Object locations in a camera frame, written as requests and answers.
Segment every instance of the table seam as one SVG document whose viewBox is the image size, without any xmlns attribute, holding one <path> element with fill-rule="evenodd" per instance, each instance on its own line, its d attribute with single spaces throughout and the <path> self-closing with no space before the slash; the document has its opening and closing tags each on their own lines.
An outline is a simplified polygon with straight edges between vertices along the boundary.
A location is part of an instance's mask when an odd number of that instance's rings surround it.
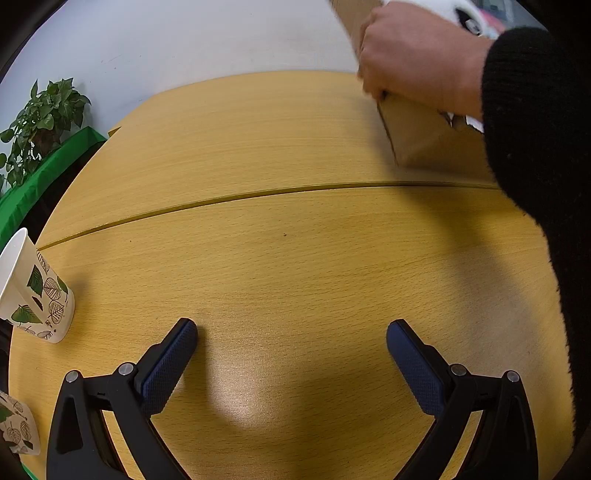
<svg viewBox="0 0 591 480">
<path fill-rule="evenodd" d="M 48 244 L 37 246 L 37 249 L 42 251 L 49 247 L 60 245 L 69 240 L 74 240 L 90 233 L 100 232 L 119 225 L 126 223 L 135 222 L 136 220 L 144 220 L 146 218 L 155 217 L 158 215 L 164 215 L 166 213 L 181 212 L 182 210 L 189 210 L 191 208 L 197 208 L 207 205 L 215 205 L 218 203 L 233 202 L 236 200 L 246 200 L 258 197 L 269 197 L 275 195 L 283 195 L 287 193 L 302 193 L 302 192 L 318 192 L 322 190 L 344 190 L 344 189 L 363 189 L 363 188 L 376 188 L 376 187 L 455 187 L 455 188 L 466 188 L 466 189 L 481 189 L 481 190 L 500 190 L 498 186 L 487 185 L 487 184 L 470 184 L 470 183 L 449 183 L 449 182 L 438 182 L 438 181 L 384 181 L 384 182 L 354 182 L 354 183 L 335 183 L 335 184 L 321 184 L 321 185 L 308 185 L 301 187 L 286 187 L 283 189 L 270 189 L 270 190 L 258 190 L 255 192 L 238 193 L 233 195 L 224 195 L 220 197 L 214 197 L 204 200 L 196 200 L 194 202 L 182 203 L 179 205 L 172 205 L 169 207 L 151 210 L 149 212 L 139 213 L 132 215 L 120 220 L 113 222 L 104 223 L 102 225 L 95 226 L 86 230 L 82 230 L 78 233 L 65 236 Z"/>
</svg>

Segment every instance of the metal screw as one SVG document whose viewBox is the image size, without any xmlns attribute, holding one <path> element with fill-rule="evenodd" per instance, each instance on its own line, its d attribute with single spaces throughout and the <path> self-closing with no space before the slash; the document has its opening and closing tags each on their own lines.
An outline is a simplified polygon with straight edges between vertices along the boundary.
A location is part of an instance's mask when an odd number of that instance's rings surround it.
<svg viewBox="0 0 591 480">
<path fill-rule="evenodd" d="M 462 364 L 453 364 L 450 368 L 456 377 L 463 377 L 468 373 L 468 370 Z"/>
<path fill-rule="evenodd" d="M 513 383 L 518 382 L 519 381 L 519 373 L 514 372 L 513 370 L 509 370 L 507 372 L 507 379 Z"/>
<path fill-rule="evenodd" d="M 78 378 L 78 372 L 76 370 L 72 370 L 66 374 L 66 381 L 68 383 L 72 383 L 74 380 Z"/>
<path fill-rule="evenodd" d="M 129 375 L 132 371 L 134 371 L 134 365 L 133 364 L 121 364 L 119 366 L 119 368 L 117 369 L 117 371 L 121 375 Z"/>
</svg>

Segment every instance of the wooden table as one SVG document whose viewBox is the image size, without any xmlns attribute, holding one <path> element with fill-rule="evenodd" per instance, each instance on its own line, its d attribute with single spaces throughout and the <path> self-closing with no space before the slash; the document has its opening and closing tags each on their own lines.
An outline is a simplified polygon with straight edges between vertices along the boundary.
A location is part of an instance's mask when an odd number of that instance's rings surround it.
<svg viewBox="0 0 591 480">
<path fill-rule="evenodd" d="M 385 346 L 402 317 L 449 362 L 519 371 L 541 479 L 570 452 L 566 340 L 540 230 L 498 189 L 393 167 L 352 75 L 256 74 L 152 98 L 38 245 L 76 293 L 65 340 L 12 341 L 11 393 L 44 446 L 67 371 L 137 361 L 186 316 L 203 338 L 153 421 L 192 478 L 391 480 L 431 422 Z M 43 479 L 45 459 L 24 462 Z"/>
</svg>

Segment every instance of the hand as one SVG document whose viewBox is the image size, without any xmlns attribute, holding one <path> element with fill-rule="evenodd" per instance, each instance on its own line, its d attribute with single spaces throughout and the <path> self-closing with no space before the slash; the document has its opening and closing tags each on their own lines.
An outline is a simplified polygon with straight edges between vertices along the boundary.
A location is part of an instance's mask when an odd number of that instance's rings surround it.
<svg viewBox="0 0 591 480">
<path fill-rule="evenodd" d="M 482 118 L 480 83 L 492 40 L 403 2 L 372 10 L 360 39 L 358 75 L 374 99 L 399 93 L 441 111 Z"/>
</svg>

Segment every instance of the black sweater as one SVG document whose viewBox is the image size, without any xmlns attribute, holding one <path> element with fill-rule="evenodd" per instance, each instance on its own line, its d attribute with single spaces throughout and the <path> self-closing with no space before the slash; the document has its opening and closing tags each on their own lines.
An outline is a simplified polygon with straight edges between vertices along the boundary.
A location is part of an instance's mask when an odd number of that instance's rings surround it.
<svg viewBox="0 0 591 480">
<path fill-rule="evenodd" d="M 558 279 L 574 398 L 574 437 L 591 421 L 591 93 L 552 36 L 508 31 L 482 79 L 488 161 L 541 226 Z"/>
</svg>

